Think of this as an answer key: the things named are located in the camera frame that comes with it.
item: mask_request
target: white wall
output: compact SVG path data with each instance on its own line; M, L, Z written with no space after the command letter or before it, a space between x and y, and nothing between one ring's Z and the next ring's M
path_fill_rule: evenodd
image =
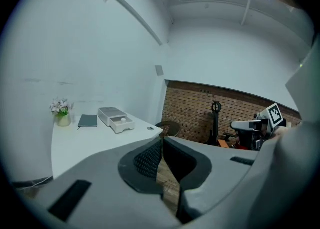
M52 175L53 98L79 115L115 106L155 120L163 46L115 0L22 0L1 44L0 151L12 181Z
M237 90L297 109L285 84L299 57L275 36L223 20L185 19L169 36L165 79Z

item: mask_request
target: wooden floor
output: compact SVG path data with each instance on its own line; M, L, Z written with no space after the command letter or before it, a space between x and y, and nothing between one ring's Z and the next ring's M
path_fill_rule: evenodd
M163 157L158 167L156 182L163 186L163 201L165 205L174 215L176 215L178 210L180 185Z

